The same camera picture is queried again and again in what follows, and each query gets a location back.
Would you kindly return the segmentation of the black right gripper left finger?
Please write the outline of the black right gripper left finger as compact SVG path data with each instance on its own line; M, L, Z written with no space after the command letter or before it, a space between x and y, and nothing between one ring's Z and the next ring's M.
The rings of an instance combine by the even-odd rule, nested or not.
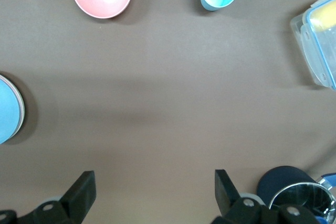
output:
M1 210L1 223L82 223L96 199L94 171L85 171L59 200L47 201L24 216Z

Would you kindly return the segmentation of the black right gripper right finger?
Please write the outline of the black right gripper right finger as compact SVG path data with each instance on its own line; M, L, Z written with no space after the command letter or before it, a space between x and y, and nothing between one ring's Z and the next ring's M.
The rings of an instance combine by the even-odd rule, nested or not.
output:
M284 204L270 210L251 197L241 197L224 169L215 171L215 198L221 215L212 223L319 223L305 207Z

